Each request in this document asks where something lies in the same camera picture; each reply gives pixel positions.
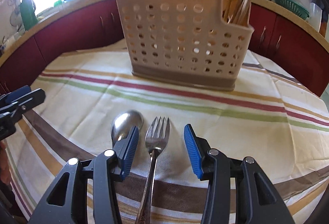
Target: green plastic basket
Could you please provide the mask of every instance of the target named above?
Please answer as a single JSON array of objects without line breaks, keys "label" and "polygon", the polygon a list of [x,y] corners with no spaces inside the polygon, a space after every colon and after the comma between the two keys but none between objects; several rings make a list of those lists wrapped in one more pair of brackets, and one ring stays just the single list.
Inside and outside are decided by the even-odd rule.
[{"label": "green plastic basket", "polygon": [[298,3],[293,0],[274,0],[275,3],[281,5],[282,7],[288,9],[293,12],[295,15],[298,15],[302,19],[307,19],[309,17],[309,12]]}]

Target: utensil holder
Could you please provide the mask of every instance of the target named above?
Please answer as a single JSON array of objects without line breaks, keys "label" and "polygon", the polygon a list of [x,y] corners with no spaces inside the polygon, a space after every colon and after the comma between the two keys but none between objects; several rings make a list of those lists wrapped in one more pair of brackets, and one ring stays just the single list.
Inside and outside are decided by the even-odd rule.
[{"label": "utensil holder", "polygon": [[223,0],[116,0],[137,76],[231,91],[254,29],[223,21]]}]

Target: tablecloth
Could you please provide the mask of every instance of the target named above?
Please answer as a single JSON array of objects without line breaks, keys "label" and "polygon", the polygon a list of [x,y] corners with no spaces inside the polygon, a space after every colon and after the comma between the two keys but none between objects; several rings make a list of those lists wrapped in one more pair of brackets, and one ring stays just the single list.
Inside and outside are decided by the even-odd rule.
[{"label": "tablecloth", "polygon": [[[207,181],[193,174],[183,129],[228,157],[252,156],[302,224],[328,185],[329,114],[324,102],[271,60],[250,51],[232,92],[151,81],[131,74],[125,41],[65,53],[40,74],[32,89],[45,102],[27,112],[6,139],[13,190],[29,218],[43,193],[71,158],[93,158],[111,149],[111,123],[126,110],[142,113],[144,125],[130,175],[116,183],[123,223],[134,223],[149,167],[144,136],[155,116],[171,121],[169,142],[159,156],[151,223],[200,223]],[[93,223],[93,182],[88,219]],[[230,223],[235,218],[231,182]]]}]

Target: basket base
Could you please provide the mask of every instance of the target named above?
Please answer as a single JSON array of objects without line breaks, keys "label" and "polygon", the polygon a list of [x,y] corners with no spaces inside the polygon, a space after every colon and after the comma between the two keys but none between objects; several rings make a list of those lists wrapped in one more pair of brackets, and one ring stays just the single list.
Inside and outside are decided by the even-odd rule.
[{"label": "basket base", "polygon": [[204,77],[201,75],[192,75],[187,73],[175,73],[156,68],[148,68],[142,65],[133,65],[132,74],[138,77],[148,78],[156,81],[162,81],[175,85],[182,85],[196,88],[206,88],[217,91],[233,91],[235,87],[235,78],[218,79],[216,77]]}]

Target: blue gripper pad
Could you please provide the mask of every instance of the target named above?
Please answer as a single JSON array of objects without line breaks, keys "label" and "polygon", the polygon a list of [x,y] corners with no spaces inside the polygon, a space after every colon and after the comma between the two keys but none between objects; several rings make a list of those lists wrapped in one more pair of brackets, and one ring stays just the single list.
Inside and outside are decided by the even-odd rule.
[{"label": "blue gripper pad", "polygon": [[29,86],[23,86],[22,88],[18,88],[17,90],[13,91],[12,93],[9,93],[5,99],[5,103],[7,103],[8,105],[18,99],[21,96],[24,96],[26,94],[28,94],[31,91],[31,88]]},{"label": "blue gripper pad", "polygon": [[127,138],[117,141],[114,145],[113,150],[116,152],[119,163],[118,166],[121,168],[121,180],[124,180],[129,175],[136,152],[138,139],[138,128],[134,126],[131,128]]},{"label": "blue gripper pad", "polygon": [[184,140],[185,145],[187,148],[187,152],[189,153],[191,165],[194,174],[198,177],[198,179],[202,178],[203,171],[202,171],[202,157],[198,146],[195,142],[195,133],[192,129],[191,124],[187,124],[184,127]]}]

